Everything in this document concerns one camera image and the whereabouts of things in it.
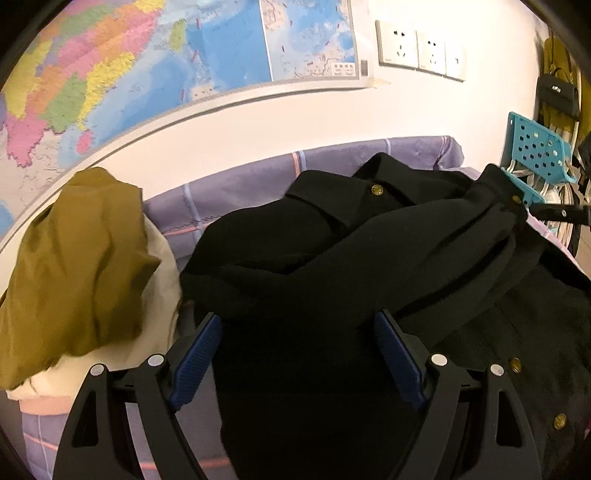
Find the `black jacket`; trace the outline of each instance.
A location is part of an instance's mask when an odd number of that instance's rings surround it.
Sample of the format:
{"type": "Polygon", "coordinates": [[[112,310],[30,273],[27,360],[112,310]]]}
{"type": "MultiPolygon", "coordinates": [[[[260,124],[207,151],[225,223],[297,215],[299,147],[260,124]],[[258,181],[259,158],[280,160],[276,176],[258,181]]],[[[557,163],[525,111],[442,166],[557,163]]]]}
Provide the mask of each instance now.
{"type": "Polygon", "coordinates": [[[518,358],[544,475],[568,460],[591,411],[590,282],[520,197],[495,166],[472,181],[378,154],[207,229],[181,281],[198,319],[223,319],[213,365],[241,480],[388,476],[420,418],[374,344],[381,309],[459,365],[518,358]]]}

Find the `white wall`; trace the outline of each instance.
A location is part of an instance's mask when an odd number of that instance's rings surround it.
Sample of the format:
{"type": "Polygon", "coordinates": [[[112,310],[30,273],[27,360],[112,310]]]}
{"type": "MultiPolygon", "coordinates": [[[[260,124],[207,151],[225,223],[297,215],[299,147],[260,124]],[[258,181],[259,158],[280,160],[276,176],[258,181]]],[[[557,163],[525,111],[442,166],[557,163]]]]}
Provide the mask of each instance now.
{"type": "MultiPolygon", "coordinates": [[[[223,109],[144,138],[101,166],[141,186],[149,198],[240,163],[370,138],[452,135],[467,165],[482,169],[498,162],[508,112],[534,114],[545,26],[519,0],[370,0],[369,6],[352,1],[358,43],[369,49],[372,62],[377,64],[374,21],[404,21],[465,44],[467,81],[376,66],[376,77],[388,85],[223,109]]],[[[0,291],[23,233],[21,228],[0,253],[0,291]]]]}

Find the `bed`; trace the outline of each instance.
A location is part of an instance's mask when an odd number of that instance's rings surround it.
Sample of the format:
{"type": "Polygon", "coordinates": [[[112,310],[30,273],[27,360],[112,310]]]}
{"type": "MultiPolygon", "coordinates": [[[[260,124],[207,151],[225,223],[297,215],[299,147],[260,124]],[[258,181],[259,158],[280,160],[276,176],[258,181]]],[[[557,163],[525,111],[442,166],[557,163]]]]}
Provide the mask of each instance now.
{"type": "MultiPolygon", "coordinates": [[[[279,155],[189,182],[147,200],[144,211],[169,241],[178,268],[182,270],[204,230],[216,219],[236,209],[279,199],[306,169],[349,176],[378,152],[391,154],[421,170],[459,169],[463,162],[462,149],[451,137],[386,138],[333,145],[279,155]]],[[[462,170],[474,178],[478,176],[478,172],[469,168],[462,170]]],[[[541,223],[532,217],[528,221],[540,234],[552,240],[552,235],[541,223]]],[[[572,259],[564,247],[562,250],[572,259]]],[[[191,308],[184,305],[177,328],[185,335],[191,332],[192,324],[191,308]]],[[[157,480],[160,477],[135,404],[128,405],[128,416],[144,476],[148,480],[157,480]]],[[[209,480],[236,480],[219,437],[221,420],[211,368],[193,401],[177,413],[177,418],[209,480]]],[[[27,460],[39,480],[52,478],[66,419],[66,415],[22,414],[27,460]]]]}

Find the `white switch plate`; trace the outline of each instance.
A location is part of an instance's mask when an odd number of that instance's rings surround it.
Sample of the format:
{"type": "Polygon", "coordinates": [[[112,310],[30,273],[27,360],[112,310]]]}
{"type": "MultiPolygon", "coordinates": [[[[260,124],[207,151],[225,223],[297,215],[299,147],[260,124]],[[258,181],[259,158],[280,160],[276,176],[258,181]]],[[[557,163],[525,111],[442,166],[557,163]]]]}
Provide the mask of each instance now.
{"type": "Polygon", "coordinates": [[[445,42],[446,76],[466,80],[468,55],[466,49],[453,42],[445,42]]]}
{"type": "Polygon", "coordinates": [[[418,68],[417,33],[403,25],[376,20],[378,57],[384,65],[418,68]]]}
{"type": "Polygon", "coordinates": [[[445,75],[445,41],[427,32],[418,32],[418,67],[445,75]]]}

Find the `black bag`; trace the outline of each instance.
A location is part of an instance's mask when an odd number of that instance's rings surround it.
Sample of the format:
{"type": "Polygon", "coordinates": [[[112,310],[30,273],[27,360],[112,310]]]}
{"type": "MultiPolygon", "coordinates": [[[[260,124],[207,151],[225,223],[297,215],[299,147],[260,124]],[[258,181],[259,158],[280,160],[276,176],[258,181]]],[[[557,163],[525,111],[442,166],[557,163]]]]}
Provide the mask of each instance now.
{"type": "Polygon", "coordinates": [[[566,58],[569,62],[569,79],[570,82],[561,80],[556,76],[556,73],[561,68],[556,68],[554,65],[554,34],[551,33],[552,38],[552,53],[550,73],[544,73],[538,79],[537,92],[540,101],[547,105],[556,108],[559,112],[571,117],[575,121],[580,121],[581,109],[579,105],[579,91],[573,85],[573,68],[570,62],[570,54],[566,52],[566,58]]]}

